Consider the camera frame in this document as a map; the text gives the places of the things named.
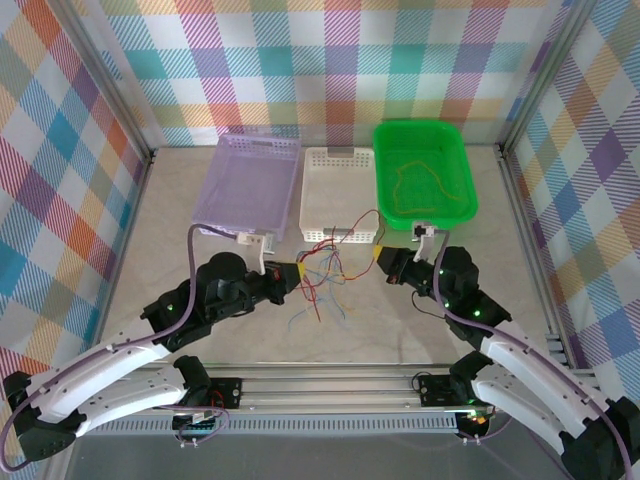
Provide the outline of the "white plastic basket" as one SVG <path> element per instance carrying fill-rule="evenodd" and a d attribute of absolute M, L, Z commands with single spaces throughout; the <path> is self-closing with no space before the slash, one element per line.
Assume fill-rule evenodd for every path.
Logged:
<path fill-rule="evenodd" d="M 306 149 L 299 228 L 307 243 L 330 238 L 354 244 L 374 242 L 379 214 L 372 149 Z"/>

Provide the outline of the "purple plastic basket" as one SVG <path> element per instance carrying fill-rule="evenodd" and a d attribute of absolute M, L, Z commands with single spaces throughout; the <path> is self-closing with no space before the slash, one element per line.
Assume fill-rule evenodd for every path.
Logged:
<path fill-rule="evenodd" d="M 219 138 L 192 222 L 284 238 L 301 141 L 225 134 Z"/>

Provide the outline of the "green plastic basket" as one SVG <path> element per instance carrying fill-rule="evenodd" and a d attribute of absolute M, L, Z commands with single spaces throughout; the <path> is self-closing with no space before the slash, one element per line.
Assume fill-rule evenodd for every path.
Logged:
<path fill-rule="evenodd" d="M 387 224 L 408 231 L 414 221 L 451 229 L 478 210 L 460 131 L 439 120 L 390 120 L 373 132 L 378 209 Z"/>

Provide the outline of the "green circuit board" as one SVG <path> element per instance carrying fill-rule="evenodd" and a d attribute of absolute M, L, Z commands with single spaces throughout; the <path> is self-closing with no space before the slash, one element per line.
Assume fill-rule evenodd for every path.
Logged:
<path fill-rule="evenodd" d="M 171 428 L 180 434 L 205 435 L 219 424 L 219 415 L 212 410 L 193 413 L 179 413 L 172 418 Z"/>

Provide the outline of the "small circuit board with LED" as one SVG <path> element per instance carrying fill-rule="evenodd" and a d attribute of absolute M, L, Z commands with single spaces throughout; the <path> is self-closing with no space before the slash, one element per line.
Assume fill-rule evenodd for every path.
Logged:
<path fill-rule="evenodd" d="M 476 411 L 461 413 L 458 418 L 458 428 L 469 435 L 485 435 L 490 426 L 490 418 Z"/>

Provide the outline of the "aluminium frame floor rail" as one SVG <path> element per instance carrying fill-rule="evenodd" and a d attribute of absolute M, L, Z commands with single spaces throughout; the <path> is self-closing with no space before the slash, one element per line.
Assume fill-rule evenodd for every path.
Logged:
<path fill-rule="evenodd" d="M 512 210 L 517 235 L 525 257 L 526 268 L 547 325 L 548 332 L 545 334 L 547 347 L 552 356 L 566 368 L 598 389 L 599 385 L 595 373 L 592 369 L 584 368 L 580 364 L 576 350 L 561 319 L 552 286 L 546 276 L 543 258 L 533 230 L 533 222 L 528 215 L 512 162 L 509 156 L 503 152 L 500 144 L 494 145 L 494 153 Z"/>
<path fill-rule="evenodd" d="M 111 279 L 105 287 L 104 292 L 98 295 L 98 299 L 101 301 L 99 315 L 97 317 L 97 320 L 94 323 L 90 324 L 90 336 L 88 343 L 81 343 L 81 346 L 84 346 L 86 349 L 98 343 L 106 328 L 106 323 L 109 317 L 111 306 L 113 304 L 113 299 L 123 269 L 124 260 L 126 258 L 127 249 L 133 235 L 133 230 L 135 228 L 140 205 L 142 199 L 144 198 L 145 190 L 149 181 L 149 176 L 151 175 L 151 171 L 157 158 L 158 152 L 159 148 L 152 149 L 150 156 L 143 162 L 140 183 L 137 187 L 137 190 L 135 191 L 133 204 L 128 216 L 126 227 L 122 233 L 121 241 L 118 244 L 119 249 L 117 250 L 116 262 L 112 270 Z M 40 467 L 37 470 L 37 474 L 33 477 L 32 480 L 56 480 L 55 471 L 58 469 L 62 470 L 60 478 L 64 479 L 66 468 L 69 465 L 69 457 L 72 453 L 73 449 L 70 449 L 66 454 L 62 456 L 61 460 L 44 460 L 43 462 L 41 462 Z"/>

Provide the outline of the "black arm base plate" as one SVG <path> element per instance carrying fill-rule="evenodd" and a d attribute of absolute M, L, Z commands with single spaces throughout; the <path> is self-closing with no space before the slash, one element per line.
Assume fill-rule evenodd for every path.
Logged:
<path fill-rule="evenodd" d="M 243 380 L 238 377 L 218 377 L 211 379 L 209 396 L 213 406 L 226 410 L 240 407 Z"/>
<path fill-rule="evenodd" d="M 448 375 L 419 375 L 417 389 L 422 407 L 444 407 L 455 403 Z"/>

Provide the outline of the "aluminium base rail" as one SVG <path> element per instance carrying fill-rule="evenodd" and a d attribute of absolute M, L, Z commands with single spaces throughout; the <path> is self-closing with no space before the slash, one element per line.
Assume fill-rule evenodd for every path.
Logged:
<path fill-rule="evenodd" d="M 206 362 L 211 377 L 242 380 L 238 414 L 419 412 L 414 376 L 442 375 L 446 364 Z"/>

